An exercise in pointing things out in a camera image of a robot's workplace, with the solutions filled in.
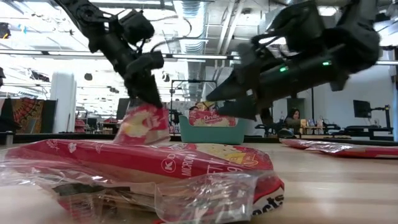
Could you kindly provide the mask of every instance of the wooden table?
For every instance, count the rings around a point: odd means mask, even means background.
[[[286,189],[282,208],[254,217],[251,223],[398,223],[398,160],[342,159],[281,144],[247,145],[269,153]],[[1,223],[70,223],[66,212],[38,188],[0,189]],[[156,219],[150,213],[129,216],[128,223],[150,224]]]

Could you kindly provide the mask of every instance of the microwave popcorn bag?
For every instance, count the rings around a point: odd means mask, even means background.
[[[76,175],[76,169],[61,169],[62,176],[68,180],[106,187],[107,193],[102,197],[105,205],[117,204],[152,212],[158,210],[162,212],[158,215],[164,220],[180,220],[175,211],[192,214],[193,208],[185,208],[192,204],[189,201],[202,207],[206,207],[205,202],[213,203],[214,208],[206,212],[206,217],[211,218],[212,213],[215,215],[229,209],[227,204],[232,200],[246,203],[243,207],[250,203],[249,213],[253,215],[279,208],[284,200],[284,183],[273,173],[269,156],[244,146],[145,146],[53,139],[11,149],[6,159],[36,161],[34,170],[49,175],[54,175],[47,168],[49,164],[68,164],[80,170],[90,170],[92,177],[105,177],[108,181],[81,178]],[[28,172],[21,167],[16,167],[16,171]],[[249,180],[255,183],[251,196],[246,193],[236,195],[239,189],[250,189],[250,185],[245,185]],[[251,200],[239,199],[239,195],[246,195]]]
[[[219,115],[216,111],[189,111],[189,123],[201,127],[234,127],[236,118]]]
[[[129,109],[114,143],[153,144],[170,140],[169,111],[148,103],[140,103]]]

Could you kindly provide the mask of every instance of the plastic container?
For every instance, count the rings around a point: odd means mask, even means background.
[[[243,143],[247,121],[238,119],[234,127],[196,127],[192,126],[188,118],[180,115],[181,141],[184,143],[214,143],[234,144]]]

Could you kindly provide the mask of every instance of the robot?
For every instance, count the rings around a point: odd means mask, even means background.
[[[90,52],[101,51],[124,79],[129,96],[161,107],[159,92],[150,71],[162,68],[160,51],[142,53],[142,44],[154,35],[154,28],[142,12],[132,10],[118,19],[88,0],[55,0],[89,40]],[[236,99],[219,114],[255,119],[261,108],[273,101],[311,87],[330,83],[339,91],[351,74],[376,64],[380,38],[373,29],[378,0],[350,0],[341,19],[326,29],[314,0],[283,9],[267,30],[250,43],[238,46],[240,67],[208,96],[208,101]],[[267,48],[284,37],[293,56],[275,58]],[[260,40],[271,38],[265,44]]]

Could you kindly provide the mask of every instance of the colorful tapestry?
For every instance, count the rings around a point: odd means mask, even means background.
[[[40,133],[44,100],[12,99],[14,121],[21,125],[17,133]]]

